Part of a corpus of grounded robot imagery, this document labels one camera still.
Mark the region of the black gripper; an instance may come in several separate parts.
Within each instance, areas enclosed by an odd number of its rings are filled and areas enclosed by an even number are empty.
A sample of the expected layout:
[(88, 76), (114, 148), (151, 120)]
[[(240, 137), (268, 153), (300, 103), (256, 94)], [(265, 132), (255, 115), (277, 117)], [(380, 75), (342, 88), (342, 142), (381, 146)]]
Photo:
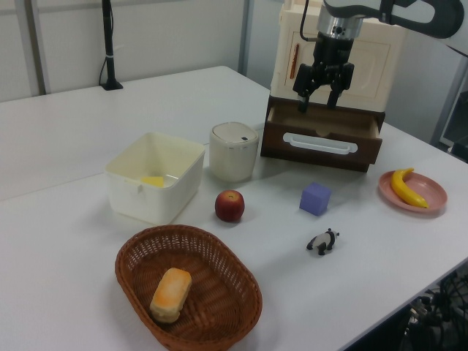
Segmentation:
[(334, 109), (342, 92), (350, 88), (354, 72), (354, 64), (348, 62), (354, 39), (335, 38), (319, 32), (314, 46), (314, 63), (312, 66), (301, 64), (298, 69), (293, 91), (298, 95), (298, 110), (305, 113), (309, 106), (309, 98), (317, 89), (314, 82), (317, 71), (327, 73), (330, 79), (331, 92), (327, 107)]

